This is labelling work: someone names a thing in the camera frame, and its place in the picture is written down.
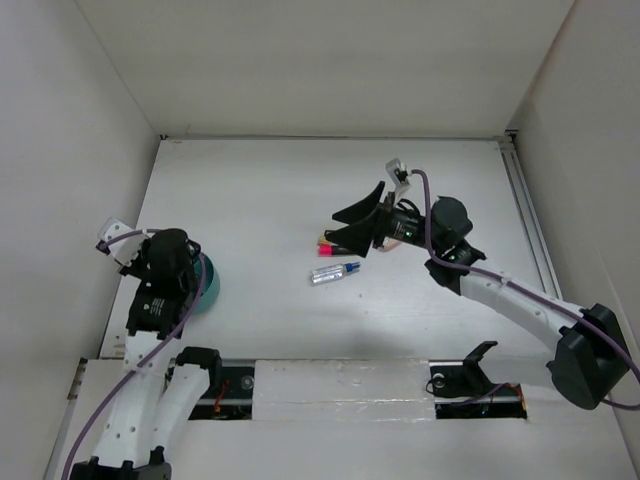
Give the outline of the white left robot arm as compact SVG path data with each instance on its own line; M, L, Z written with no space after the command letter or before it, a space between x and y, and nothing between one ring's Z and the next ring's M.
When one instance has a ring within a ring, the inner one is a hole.
M123 376L91 414L63 466L65 479L168 479L169 453L197 401L223 384L218 350L189 346L190 319L209 310L220 277L178 228L132 229L111 218L97 250L139 281L125 325Z

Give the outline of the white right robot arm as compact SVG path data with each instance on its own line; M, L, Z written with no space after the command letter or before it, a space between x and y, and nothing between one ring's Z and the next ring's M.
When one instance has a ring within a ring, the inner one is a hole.
M459 200L441 196L419 212L405 208L384 187L379 182L364 199L334 213L342 226L328 240L360 257L386 239L427 250L425 266L438 285L494 310L551 351L546 367L566 400L585 410L606 402L633 368L612 310L570 304L489 270L485 254L466 240L473 224Z

